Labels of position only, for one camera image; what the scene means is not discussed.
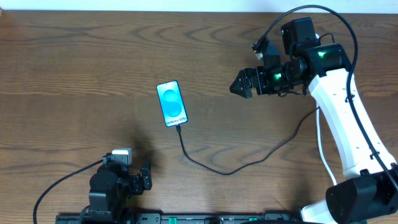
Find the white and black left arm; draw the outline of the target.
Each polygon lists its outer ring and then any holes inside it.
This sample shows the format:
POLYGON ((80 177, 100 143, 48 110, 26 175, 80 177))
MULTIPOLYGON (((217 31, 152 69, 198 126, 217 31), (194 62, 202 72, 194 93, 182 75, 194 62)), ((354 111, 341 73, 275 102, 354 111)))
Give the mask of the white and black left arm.
POLYGON ((125 163, 102 165, 90 179, 90 204, 79 215, 79 223, 135 223, 136 216, 126 202, 152 188, 150 161, 140 173, 131 175, 125 163))

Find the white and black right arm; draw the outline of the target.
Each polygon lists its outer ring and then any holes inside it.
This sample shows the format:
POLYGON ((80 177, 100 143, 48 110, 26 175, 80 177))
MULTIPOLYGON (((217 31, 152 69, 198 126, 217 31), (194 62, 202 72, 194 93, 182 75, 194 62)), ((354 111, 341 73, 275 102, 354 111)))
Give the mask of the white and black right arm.
POLYGON ((242 69, 230 91, 244 98, 283 95, 300 85, 322 110, 341 158, 345 180, 325 198, 303 207, 309 223, 357 223, 397 211, 397 162, 377 135, 358 95, 351 62, 340 44, 323 45, 311 18, 281 28, 290 60, 282 63, 267 37, 254 48, 263 65, 242 69))

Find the blue Galaxy smartphone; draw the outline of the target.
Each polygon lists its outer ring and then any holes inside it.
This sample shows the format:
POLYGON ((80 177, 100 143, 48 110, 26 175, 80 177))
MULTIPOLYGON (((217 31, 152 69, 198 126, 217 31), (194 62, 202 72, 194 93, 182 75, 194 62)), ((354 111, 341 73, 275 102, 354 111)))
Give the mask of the blue Galaxy smartphone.
POLYGON ((156 86, 166 127, 178 126, 188 121, 178 81, 161 83, 156 86))

